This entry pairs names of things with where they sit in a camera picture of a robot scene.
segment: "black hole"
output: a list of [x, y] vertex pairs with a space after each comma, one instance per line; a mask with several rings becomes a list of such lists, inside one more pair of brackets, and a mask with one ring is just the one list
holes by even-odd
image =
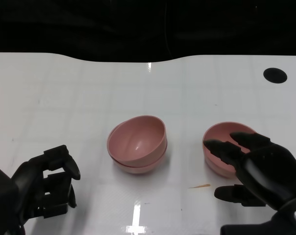
[[269, 68], [264, 71], [264, 77], [272, 83], [283, 83], [287, 80], [287, 75], [284, 71], [277, 68]]

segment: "table surface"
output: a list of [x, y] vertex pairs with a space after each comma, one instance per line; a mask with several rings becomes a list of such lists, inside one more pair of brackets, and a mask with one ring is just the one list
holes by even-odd
[[[288, 75], [282, 84], [267, 68]], [[161, 118], [167, 160], [130, 175], [112, 162], [106, 139], [139, 115]], [[224, 224], [261, 223], [269, 208], [214, 197], [239, 183], [212, 172], [201, 139], [213, 124], [236, 121], [271, 137], [296, 158], [296, 57], [192, 56], [159, 63], [98, 63], [56, 54], [0, 53], [0, 169], [9, 176], [44, 150], [66, 144], [81, 171], [77, 205], [32, 219], [28, 235], [219, 234]], [[206, 188], [189, 188], [211, 184]]]

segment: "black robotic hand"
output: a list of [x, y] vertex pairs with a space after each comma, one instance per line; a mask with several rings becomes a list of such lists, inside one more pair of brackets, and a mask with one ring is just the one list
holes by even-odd
[[[43, 171], [64, 172], [44, 178]], [[71, 180], [79, 180], [79, 169], [65, 145], [23, 163], [10, 179], [0, 170], [0, 235], [23, 235], [24, 224], [34, 217], [65, 214], [75, 208]]]
[[261, 225], [226, 225], [221, 234], [296, 234], [296, 159], [284, 147], [257, 133], [231, 133], [241, 148], [218, 140], [204, 141], [210, 152], [233, 165], [243, 186], [219, 187], [218, 199], [243, 206], [269, 205], [278, 211], [272, 220]]

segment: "dark background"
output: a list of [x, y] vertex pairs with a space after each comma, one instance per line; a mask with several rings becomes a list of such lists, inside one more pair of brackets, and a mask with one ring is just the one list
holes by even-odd
[[0, 0], [0, 52], [155, 62], [296, 55], [296, 0]]

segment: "crumb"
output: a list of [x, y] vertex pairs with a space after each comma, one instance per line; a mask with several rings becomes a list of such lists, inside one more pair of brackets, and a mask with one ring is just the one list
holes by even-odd
[[191, 188], [203, 188], [203, 187], [209, 187], [211, 186], [210, 184], [206, 184], [206, 185], [199, 185], [199, 186], [196, 186], [196, 187], [191, 187]]

